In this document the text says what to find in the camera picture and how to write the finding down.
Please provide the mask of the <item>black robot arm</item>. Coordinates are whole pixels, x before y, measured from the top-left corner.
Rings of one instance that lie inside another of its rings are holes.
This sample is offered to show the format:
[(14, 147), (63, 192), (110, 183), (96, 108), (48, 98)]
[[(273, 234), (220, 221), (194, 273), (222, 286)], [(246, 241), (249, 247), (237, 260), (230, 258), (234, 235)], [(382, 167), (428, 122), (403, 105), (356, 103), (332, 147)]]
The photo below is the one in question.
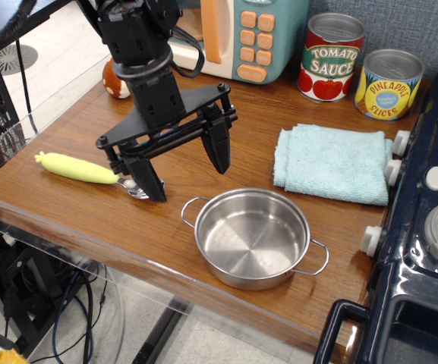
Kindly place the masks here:
[(150, 160), (201, 138), (215, 169), (231, 164), (229, 130), (236, 110), (227, 83), (180, 90), (169, 38), (197, 42), (177, 22), (175, 1), (81, 1), (79, 6), (113, 57), (113, 71), (127, 85), (134, 105), (128, 116), (96, 141), (111, 169), (130, 175), (154, 202), (166, 200)]

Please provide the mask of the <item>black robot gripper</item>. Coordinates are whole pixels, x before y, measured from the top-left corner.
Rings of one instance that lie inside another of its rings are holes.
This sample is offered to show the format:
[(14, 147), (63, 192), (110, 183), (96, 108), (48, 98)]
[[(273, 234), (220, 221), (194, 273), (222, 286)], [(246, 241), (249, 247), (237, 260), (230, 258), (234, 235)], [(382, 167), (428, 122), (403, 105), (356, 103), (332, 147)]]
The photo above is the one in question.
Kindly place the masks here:
[(124, 161), (127, 174), (142, 191), (154, 202), (165, 202), (164, 187), (149, 159), (197, 137), (214, 168), (220, 174), (228, 170), (228, 130), (237, 115), (227, 83), (181, 91), (170, 69), (145, 76), (117, 69), (115, 74), (127, 84), (134, 107), (96, 141), (113, 171)]

